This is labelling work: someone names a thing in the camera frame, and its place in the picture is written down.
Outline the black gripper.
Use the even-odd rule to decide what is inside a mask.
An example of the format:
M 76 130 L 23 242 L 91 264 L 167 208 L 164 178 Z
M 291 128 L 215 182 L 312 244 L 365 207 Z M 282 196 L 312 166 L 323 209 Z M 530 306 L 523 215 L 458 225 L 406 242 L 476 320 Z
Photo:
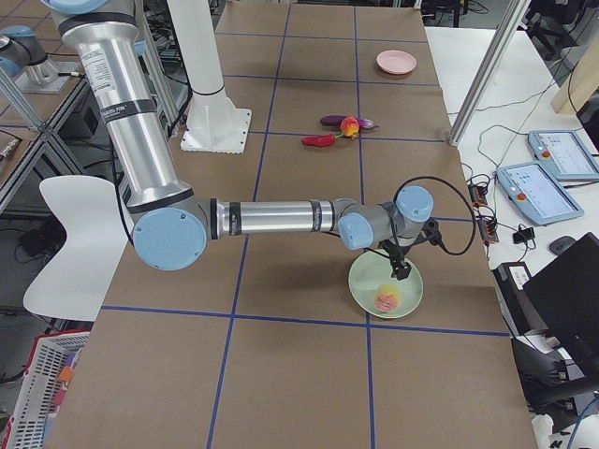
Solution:
M 391 277 L 397 281 L 403 281 L 411 273 L 411 265 L 405 260 L 410 250 L 423 243 L 439 245 L 441 241 L 442 237 L 437 221 L 429 219 L 423 224 L 416 224 L 416 232 L 413 236 L 401 236 L 399 230 L 395 229 L 389 239 L 378 243 L 377 249 L 391 262 Z

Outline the second grey robot arm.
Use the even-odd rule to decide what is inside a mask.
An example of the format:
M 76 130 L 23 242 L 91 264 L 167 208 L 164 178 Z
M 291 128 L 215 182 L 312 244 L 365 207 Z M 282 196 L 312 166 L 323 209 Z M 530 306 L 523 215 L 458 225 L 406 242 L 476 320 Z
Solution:
M 53 61 L 28 26 L 1 30 L 1 69 L 24 93 L 59 93 L 77 66 Z

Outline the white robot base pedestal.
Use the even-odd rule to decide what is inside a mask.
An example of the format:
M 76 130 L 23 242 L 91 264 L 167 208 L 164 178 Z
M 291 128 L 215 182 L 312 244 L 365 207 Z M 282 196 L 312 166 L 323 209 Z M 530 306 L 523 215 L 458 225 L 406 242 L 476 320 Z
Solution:
M 209 3 L 173 0 L 168 10 L 192 90 L 182 149 L 244 152 L 252 111 L 237 108 L 226 94 Z

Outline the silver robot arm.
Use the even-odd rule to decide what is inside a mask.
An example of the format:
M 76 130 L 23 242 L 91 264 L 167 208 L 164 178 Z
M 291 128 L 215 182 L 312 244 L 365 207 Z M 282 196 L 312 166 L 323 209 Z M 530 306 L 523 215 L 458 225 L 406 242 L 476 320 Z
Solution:
M 196 262 L 212 239 L 266 233 L 337 232 L 350 250 L 380 246 L 391 274 L 410 271 L 405 256 L 425 241 L 439 242 L 424 188 L 398 189 L 389 202 L 368 208 L 349 198 L 333 201 L 223 202 L 200 199 L 177 174 L 168 139 L 135 50 L 137 1 L 50 1 L 62 40 L 77 52 L 107 126 L 131 197 L 130 231 L 137 255 L 161 270 Z

